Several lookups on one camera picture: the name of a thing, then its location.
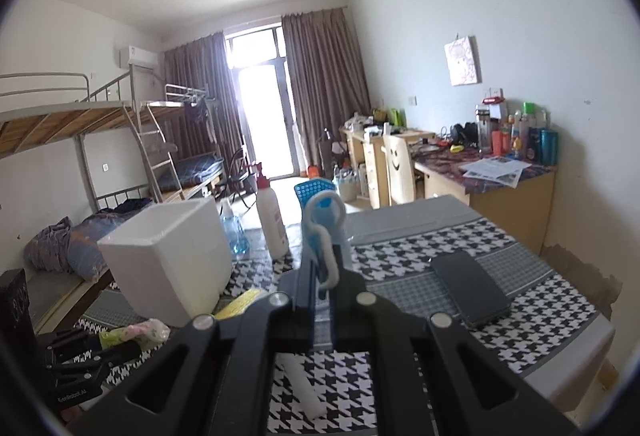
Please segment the blue white face mask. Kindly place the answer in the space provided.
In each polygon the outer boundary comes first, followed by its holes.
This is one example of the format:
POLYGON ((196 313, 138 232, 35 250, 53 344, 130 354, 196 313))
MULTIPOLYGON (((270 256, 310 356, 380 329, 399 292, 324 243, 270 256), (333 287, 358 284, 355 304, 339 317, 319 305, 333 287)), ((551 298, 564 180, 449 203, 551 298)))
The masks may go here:
POLYGON ((352 269, 346 218, 345 203, 334 190, 317 192, 302 208, 303 256, 316 264, 323 291, 340 283, 342 269, 352 269))

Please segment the white foam strip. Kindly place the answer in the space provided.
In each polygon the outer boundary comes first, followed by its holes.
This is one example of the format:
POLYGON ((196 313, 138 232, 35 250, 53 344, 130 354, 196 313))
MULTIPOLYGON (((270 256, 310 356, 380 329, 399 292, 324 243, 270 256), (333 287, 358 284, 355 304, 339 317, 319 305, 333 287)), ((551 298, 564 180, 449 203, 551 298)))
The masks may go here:
POLYGON ((326 407, 322 404, 311 382, 309 382, 303 364, 292 354, 280 354, 278 361, 291 383, 294 396, 299 401, 306 418, 314 421, 319 419, 320 416, 324 416, 326 407))

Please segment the green floral plastic bag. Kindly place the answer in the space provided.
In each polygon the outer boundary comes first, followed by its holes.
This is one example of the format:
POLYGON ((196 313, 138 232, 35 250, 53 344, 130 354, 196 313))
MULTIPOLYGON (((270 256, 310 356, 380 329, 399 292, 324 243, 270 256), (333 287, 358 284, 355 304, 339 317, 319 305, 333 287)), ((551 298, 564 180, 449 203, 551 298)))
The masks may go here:
POLYGON ((99 340, 102 349, 110 349, 134 341, 140 346, 142 352, 146 352, 166 343, 169 335, 170 329, 165 323, 157 319, 149 319, 102 332, 99 334, 99 340))

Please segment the blue liquid clear bottle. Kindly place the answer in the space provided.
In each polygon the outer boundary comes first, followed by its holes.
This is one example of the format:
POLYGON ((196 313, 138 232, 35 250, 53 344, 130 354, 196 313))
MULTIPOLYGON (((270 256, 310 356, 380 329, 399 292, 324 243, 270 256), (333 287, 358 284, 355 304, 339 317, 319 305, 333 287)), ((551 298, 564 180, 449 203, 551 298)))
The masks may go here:
POLYGON ((250 253, 250 243, 238 216, 235 216, 228 197, 220 202, 220 221, 234 260, 245 259, 250 253))

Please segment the dark green phone case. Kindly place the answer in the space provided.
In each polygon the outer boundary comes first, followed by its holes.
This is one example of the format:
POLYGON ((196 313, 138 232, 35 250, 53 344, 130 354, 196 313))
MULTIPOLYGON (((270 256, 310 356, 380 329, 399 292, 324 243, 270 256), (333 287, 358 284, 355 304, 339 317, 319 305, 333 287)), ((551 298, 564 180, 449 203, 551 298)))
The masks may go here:
POLYGON ((431 260, 431 267, 469 328, 480 328, 509 315, 511 300, 467 252, 437 256, 431 260))

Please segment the white foam box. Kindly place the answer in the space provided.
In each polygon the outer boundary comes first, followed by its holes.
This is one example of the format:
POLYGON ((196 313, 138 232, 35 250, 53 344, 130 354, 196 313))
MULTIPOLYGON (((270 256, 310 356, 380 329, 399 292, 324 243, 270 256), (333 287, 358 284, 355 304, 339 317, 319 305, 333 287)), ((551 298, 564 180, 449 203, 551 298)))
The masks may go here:
POLYGON ((150 205, 98 246, 136 314, 172 328, 213 312, 231 277, 231 252, 212 199, 150 205))

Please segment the blue plastic basket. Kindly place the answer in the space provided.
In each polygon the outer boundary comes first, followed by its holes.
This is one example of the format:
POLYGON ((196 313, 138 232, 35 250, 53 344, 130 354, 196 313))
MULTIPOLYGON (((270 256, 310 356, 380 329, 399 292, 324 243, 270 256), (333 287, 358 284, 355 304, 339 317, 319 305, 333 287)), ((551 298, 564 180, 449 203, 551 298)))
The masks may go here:
POLYGON ((334 183, 324 178, 307 179, 301 183, 297 183, 294 187, 294 192, 301 209, 305 209, 309 200, 316 194, 323 191, 335 190, 334 183))

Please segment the smiley wooden chair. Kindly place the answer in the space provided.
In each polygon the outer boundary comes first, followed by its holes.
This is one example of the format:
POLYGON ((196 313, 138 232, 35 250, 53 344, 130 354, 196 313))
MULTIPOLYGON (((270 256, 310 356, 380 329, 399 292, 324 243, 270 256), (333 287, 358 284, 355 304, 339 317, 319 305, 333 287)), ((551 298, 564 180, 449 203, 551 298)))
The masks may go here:
POLYGON ((390 203, 411 203, 416 199, 416 182, 408 144, 404 139, 393 135, 385 135, 383 144, 390 203))

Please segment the white bucket on floor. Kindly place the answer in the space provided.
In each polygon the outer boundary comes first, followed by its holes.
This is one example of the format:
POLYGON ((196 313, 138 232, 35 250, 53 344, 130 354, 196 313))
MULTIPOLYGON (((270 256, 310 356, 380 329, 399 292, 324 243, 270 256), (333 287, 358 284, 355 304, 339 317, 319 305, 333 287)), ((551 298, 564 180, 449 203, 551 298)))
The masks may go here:
POLYGON ((352 168, 340 168, 334 171, 333 183, 336 192, 345 203, 357 200, 360 191, 360 181, 352 168))

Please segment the black folding chair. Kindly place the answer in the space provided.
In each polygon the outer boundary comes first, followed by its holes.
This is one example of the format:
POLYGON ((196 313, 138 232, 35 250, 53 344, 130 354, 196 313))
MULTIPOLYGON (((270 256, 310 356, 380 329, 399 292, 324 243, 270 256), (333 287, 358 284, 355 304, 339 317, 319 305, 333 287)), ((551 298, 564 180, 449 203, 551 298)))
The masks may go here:
POLYGON ((252 164, 248 160, 247 148, 242 145, 226 162, 224 177, 216 184, 217 200, 228 197, 231 203, 239 200, 246 209, 250 209, 245 198, 254 193, 252 164))

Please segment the wooden desk with cloth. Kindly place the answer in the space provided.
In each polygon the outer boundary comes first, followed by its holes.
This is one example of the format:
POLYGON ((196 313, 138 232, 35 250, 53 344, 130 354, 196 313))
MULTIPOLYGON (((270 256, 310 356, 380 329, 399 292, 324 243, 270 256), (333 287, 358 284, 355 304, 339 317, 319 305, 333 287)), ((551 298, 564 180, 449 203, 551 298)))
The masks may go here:
POLYGON ((480 153, 448 150, 413 156, 416 170, 424 174, 424 193, 430 199, 451 195, 511 234, 533 253, 540 254, 547 235, 556 169, 532 165, 525 168, 515 188, 482 179, 465 178, 462 166, 476 162, 480 153))

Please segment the newspaper on desk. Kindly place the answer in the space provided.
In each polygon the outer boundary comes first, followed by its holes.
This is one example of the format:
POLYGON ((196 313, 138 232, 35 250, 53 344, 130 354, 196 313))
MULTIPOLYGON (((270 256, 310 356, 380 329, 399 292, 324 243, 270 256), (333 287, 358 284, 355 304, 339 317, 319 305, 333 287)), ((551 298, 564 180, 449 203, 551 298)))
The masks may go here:
POLYGON ((459 166, 462 176, 468 179, 485 180, 508 188, 516 188, 529 163, 507 157, 488 157, 459 166))

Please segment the brown left curtain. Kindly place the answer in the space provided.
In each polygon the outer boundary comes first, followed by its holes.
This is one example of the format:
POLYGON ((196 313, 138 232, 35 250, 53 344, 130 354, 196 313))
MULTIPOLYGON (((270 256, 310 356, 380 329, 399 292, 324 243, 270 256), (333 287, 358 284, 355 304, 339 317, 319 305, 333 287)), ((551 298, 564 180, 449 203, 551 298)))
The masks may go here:
POLYGON ((222 32, 164 53, 165 79, 176 89, 194 89, 186 109, 165 123, 179 159, 215 153, 225 162, 242 147, 238 102, 222 32))

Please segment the white air conditioner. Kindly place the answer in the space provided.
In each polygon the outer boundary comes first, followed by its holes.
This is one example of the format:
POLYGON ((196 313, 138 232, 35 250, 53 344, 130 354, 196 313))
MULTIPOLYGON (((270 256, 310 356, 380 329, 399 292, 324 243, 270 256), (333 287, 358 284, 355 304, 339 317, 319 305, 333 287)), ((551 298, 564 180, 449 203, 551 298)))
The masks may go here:
POLYGON ((128 46, 119 50, 119 66, 123 70, 128 70, 130 66, 155 70, 160 66, 158 54, 134 46, 128 46))

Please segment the wall picture canvas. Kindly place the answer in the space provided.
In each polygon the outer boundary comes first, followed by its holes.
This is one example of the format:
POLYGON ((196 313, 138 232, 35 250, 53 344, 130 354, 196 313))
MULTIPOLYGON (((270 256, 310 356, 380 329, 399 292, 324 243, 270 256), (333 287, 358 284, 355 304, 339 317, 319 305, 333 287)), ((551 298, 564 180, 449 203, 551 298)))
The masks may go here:
POLYGON ((452 87, 479 84, 482 81, 477 63, 475 39, 457 37, 444 46, 445 58, 452 87))

